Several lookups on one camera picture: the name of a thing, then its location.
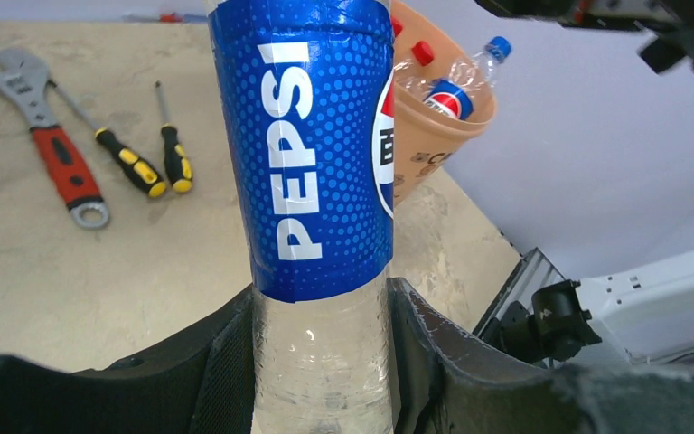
red wrench handle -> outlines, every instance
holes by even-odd
[[[84,203],[103,202],[94,176],[62,127],[33,127],[31,135],[68,210]]]

bottle label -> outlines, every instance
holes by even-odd
[[[376,0],[227,0],[210,14],[254,285],[333,297],[392,257],[393,35]]]
[[[445,79],[435,83],[424,103],[438,113],[459,120],[466,120],[474,112],[474,105],[464,90]]]

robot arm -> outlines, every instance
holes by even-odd
[[[685,58],[694,71],[694,0],[475,0],[502,18],[554,21],[564,27],[650,31],[640,57],[658,74]]]
[[[579,281],[537,250],[519,269],[474,331],[503,352],[531,364],[694,363],[694,251]]]

plastic bucket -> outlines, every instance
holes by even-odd
[[[392,16],[402,31],[395,40],[395,63],[410,57],[419,41],[429,43],[435,59],[422,77],[445,77],[450,65],[464,51],[426,18],[399,1],[392,2]],[[440,167],[467,140],[480,136],[496,114],[493,96],[466,121],[449,118],[427,107],[406,90],[395,89],[395,204],[402,202],[426,177]]]

screwdriver shaft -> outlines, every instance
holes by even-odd
[[[88,113],[86,110],[84,110],[84,109],[79,105],[79,103],[76,102],[76,100],[73,99],[73,98],[68,94],[68,92],[65,91],[65,89],[61,88],[60,85],[57,84],[57,83],[56,83],[55,81],[53,81],[53,80],[50,80],[50,81],[49,81],[49,84],[54,88],[54,90],[57,91],[57,94],[60,95],[60,98],[62,98],[62,99],[70,106],[70,108],[73,109],[73,111],[75,111],[75,112],[79,115],[79,117],[82,118],[82,119],[84,120],[84,122],[86,122],[87,124],[89,124],[89,126],[91,127],[91,129],[93,129],[93,130],[95,130],[95,131],[99,131],[99,129],[101,128],[101,126],[100,126],[97,122],[95,122],[94,119],[91,118],[91,116],[89,115],[89,113]]]
[[[161,110],[161,119],[165,124],[172,122],[172,117],[169,114],[169,108],[166,106],[166,95],[164,95],[164,87],[161,81],[155,82],[155,95],[158,96],[158,108]]]

